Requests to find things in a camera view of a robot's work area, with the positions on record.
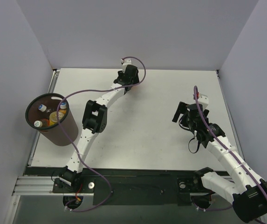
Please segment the yellow label bottle blue cap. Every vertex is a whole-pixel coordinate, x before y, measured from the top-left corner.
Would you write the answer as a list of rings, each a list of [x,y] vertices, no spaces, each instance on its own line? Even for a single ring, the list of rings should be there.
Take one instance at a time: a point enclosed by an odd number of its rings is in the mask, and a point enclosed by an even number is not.
[[[60,109],[57,112],[56,110],[54,110],[53,112],[50,113],[49,115],[49,125],[55,125],[59,120],[61,120],[65,114],[67,112],[67,103],[63,102],[60,105]]]

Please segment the blue label tea bottle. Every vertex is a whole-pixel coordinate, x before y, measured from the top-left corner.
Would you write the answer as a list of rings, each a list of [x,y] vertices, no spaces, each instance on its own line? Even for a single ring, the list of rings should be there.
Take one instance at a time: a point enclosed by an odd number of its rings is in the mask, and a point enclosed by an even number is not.
[[[38,110],[41,112],[46,112],[47,111],[47,107],[43,104],[39,105]]]

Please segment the orange bottle with red label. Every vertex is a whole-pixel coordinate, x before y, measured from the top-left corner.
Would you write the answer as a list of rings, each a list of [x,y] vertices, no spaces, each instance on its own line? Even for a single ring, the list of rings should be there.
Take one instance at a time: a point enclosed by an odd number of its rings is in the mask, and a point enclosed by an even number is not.
[[[42,123],[42,127],[49,127],[49,120],[48,119],[41,119],[40,122]]]

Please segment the clear plastic bottle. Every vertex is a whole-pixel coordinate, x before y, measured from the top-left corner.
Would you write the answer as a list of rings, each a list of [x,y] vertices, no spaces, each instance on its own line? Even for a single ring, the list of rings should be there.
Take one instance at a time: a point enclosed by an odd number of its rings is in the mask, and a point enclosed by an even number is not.
[[[43,127],[43,122],[40,120],[36,120],[34,122],[34,127],[37,127],[37,128]]]

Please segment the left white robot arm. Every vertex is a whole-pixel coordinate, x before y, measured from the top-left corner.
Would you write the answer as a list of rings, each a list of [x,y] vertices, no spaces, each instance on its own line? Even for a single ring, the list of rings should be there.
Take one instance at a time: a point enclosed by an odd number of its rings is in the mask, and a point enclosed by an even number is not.
[[[83,162],[95,138],[105,130],[109,107],[138,83],[138,68],[126,65],[124,70],[118,71],[118,77],[108,91],[104,91],[98,99],[86,103],[80,139],[64,171],[59,175],[64,188],[69,192],[75,192],[80,187],[78,178],[84,167]]]

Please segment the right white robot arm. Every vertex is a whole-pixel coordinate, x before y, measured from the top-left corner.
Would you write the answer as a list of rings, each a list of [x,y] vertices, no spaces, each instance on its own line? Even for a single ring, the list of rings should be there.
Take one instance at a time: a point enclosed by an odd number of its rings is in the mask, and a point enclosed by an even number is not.
[[[207,149],[231,177],[228,181],[211,168],[196,171],[192,179],[198,191],[209,189],[226,199],[236,215],[249,223],[267,214],[267,181],[255,173],[229,142],[224,131],[208,121],[202,104],[178,104],[173,122],[191,132],[199,146]]]

